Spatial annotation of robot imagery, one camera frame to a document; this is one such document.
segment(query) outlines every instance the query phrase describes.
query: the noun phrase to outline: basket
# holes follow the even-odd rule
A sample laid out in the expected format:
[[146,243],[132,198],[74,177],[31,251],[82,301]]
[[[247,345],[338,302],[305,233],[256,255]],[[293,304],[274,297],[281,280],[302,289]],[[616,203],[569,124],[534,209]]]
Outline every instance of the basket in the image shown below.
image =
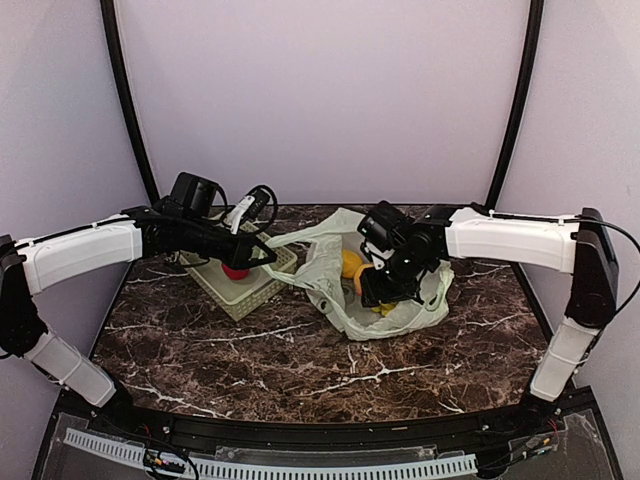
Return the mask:
[[[255,232],[257,227],[246,222],[241,230]],[[258,238],[266,242],[270,237],[266,233],[261,233]],[[278,272],[294,273],[298,256],[286,247],[275,248],[274,252],[278,259],[271,264],[271,268]],[[180,253],[180,263],[183,265],[201,262],[202,259],[194,253]],[[188,268],[187,272],[236,322],[249,315],[286,286],[285,283],[271,278],[259,267],[252,268],[249,275],[242,280],[230,280],[222,270],[222,262],[213,258],[205,265]]]

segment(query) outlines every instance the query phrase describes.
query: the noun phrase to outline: red object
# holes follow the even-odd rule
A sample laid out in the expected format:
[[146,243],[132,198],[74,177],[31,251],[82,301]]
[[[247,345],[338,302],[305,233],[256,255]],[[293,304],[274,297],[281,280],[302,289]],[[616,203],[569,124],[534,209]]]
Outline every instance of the red object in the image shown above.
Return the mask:
[[222,264],[222,271],[225,273],[227,277],[231,280],[242,280],[243,278],[247,278],[249,272],[251,270],[234,270],[233,268],[227,267],[224,263]]

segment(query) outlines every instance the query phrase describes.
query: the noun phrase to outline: tabletop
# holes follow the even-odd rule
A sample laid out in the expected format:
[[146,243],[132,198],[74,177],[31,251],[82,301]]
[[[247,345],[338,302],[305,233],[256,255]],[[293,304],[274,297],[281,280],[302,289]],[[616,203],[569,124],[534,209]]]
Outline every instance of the tabletop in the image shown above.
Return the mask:
[[[281,206],[268,233],[315,225],[336,208]],[[301,264],[305,246],[292,249]],[[214,418],[373,422],[517,403],[547,345],[538,321],[509,264],[455,260],[452,268],[440,324],[353,342],[301,289],[287,287],[235,322],[180,265],[140,260],[93,360],[138,406]]]

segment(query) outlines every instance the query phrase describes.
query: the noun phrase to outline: white plastic bag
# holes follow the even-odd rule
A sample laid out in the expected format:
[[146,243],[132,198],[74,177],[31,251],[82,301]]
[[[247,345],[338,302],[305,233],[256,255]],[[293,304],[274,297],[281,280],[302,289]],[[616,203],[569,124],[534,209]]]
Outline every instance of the white plastic bag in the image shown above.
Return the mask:
[[364,215],[339,208],[320,224],[269,239],[269,247],[293,242],[309,243],[307,262],[295,274],[262,268],[273,278],[306,289],[311,302],[351,340],[371,340],[404,335],[438,324],[449,313],[446,293],[453,281],[449,262],[427,273],[420,286],[424,304],[400,302],[386,317],[360,305],[360,297],[345,302],[341,274],[342,249],[359,252],[362,236],[357,226]]

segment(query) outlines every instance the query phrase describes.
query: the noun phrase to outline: marble table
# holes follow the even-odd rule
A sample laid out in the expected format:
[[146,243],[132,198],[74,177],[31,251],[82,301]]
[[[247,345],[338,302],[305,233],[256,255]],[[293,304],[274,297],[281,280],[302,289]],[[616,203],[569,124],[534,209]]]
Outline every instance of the marble table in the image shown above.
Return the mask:
[[[314,225],[335,209],[281,207],[269,233]],[[304,258],[304,246],[294,249]],[[538,322],[508,264],[465,260],[453,269],[450,314],[439,325],[352,342],[302,290],[285,288],[237,323],[179,265],[138,261],[93,359],[138,406],[216,418],[374,422],[517,403],[546,347]]]

